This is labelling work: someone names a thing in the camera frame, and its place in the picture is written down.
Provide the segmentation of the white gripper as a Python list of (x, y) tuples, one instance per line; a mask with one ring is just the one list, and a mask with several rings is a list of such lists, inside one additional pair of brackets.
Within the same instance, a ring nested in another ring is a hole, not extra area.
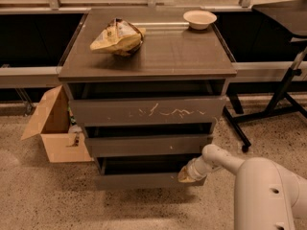
[(221, 166), (205, 156), (190, 160), (186, 167), (183, 167), (177, 175), (180, 183), (192, 183), (207, 177), (209, 173), (219, 170)]

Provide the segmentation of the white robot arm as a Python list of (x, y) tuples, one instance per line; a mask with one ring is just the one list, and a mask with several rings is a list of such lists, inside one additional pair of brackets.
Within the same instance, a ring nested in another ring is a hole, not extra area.
[(218, 169), (235, 175), (234, 230), (295, 230), (295, 220), (307, 217), (307, 180), (266, 158), (244, 160), (207, 145), (177, 179), (192, 183)]

